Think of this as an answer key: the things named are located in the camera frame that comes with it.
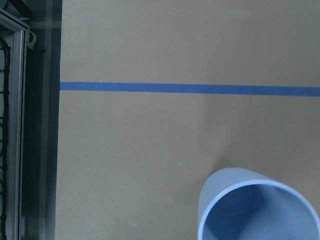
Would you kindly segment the aluminium table frame rail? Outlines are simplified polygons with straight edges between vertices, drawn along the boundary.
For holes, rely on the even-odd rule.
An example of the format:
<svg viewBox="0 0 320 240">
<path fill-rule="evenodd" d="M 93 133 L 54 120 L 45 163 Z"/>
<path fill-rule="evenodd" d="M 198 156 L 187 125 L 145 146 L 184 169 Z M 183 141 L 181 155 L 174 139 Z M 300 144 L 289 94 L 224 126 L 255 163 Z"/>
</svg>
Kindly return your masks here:
<svg viewBox="0 0 320 240">
<path fill-rule="evenodd" d="M 30 27 L 0 11 L 0 238 L 21 240 L 27 42 Z"/>
</svg>

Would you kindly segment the blue plastic cup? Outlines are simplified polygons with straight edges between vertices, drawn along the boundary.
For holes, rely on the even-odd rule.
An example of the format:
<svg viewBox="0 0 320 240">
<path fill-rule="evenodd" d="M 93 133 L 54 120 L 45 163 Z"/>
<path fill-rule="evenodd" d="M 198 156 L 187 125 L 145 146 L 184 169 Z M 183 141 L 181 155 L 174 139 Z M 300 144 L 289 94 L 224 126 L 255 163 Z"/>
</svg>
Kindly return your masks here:
<svg viewBox="0 0 320 240">
<path fill-rule="evenodd" d="M 199 240 L 318 240 L 320 219 L 293 188 L 243 168 L 208 177 L 199 196 Z"/>
</svg>

